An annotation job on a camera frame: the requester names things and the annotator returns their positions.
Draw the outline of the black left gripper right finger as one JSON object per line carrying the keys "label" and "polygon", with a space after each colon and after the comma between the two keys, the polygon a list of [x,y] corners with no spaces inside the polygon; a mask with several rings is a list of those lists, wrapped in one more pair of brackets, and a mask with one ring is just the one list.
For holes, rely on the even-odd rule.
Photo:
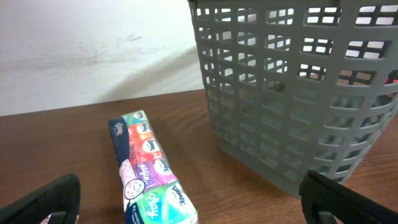
{"label": "black left gripper right finger", "polygon": [[397,223],[390,210],[324,175],[309,170],[299,185],[302,212],[310,224]]}

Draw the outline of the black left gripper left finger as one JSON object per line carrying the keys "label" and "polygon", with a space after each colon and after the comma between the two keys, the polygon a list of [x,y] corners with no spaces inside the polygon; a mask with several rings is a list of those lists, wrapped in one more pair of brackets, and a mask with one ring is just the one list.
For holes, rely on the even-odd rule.
{"label": "black left gripper left finger", "polygon": [[1,208],[1,223],[75,224],[81,200],[81,183],[76,174],[65,174],[47,185]]}

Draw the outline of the grey plastic lattice basket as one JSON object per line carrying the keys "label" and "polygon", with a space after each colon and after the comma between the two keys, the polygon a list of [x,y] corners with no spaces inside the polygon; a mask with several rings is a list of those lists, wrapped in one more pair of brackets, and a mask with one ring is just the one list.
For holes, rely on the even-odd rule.
{"label": "grey plastic lattice basket", "polygon": [[189,7],[220,148],[293,197],[346,181],[397,114],[397,0]]}

